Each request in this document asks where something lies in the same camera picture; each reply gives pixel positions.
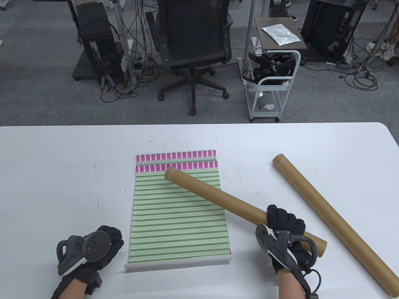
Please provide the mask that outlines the person's right hand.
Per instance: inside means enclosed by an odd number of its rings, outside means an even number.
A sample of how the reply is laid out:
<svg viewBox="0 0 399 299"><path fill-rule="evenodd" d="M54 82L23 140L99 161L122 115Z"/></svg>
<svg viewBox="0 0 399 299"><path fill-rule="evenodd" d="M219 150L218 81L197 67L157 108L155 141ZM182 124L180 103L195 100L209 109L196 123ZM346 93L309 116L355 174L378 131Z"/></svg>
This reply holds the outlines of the person's right hand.
<svg viewBox="0 0 399 299"><path fill-rule="evenodd" d="M275 237L280 235L277 233L278 231L288 231L293 235L303 235L305 232L305 222L301 218L297 218L283 208L277 208L276 205L268 205L267 220ZM289 249L297 260L301 271L304 271L305 265L311 259L311 254L302 246L301 242L292 243Z"/></svg>

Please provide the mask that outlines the person's left hand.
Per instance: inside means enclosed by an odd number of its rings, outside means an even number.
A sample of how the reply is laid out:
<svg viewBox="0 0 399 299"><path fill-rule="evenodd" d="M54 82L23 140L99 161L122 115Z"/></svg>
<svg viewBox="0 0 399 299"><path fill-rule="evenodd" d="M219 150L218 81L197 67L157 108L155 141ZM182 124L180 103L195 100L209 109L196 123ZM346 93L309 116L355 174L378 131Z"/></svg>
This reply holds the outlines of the person's left hand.
<svg viewBox="0 0 399 299"><path fill-rule="evenodd" d="M121 231L107 225L85 235L71 235L57 244L58 275L62 280L52 298L84 298L102 284L99 271L124 245Z"/></svg>

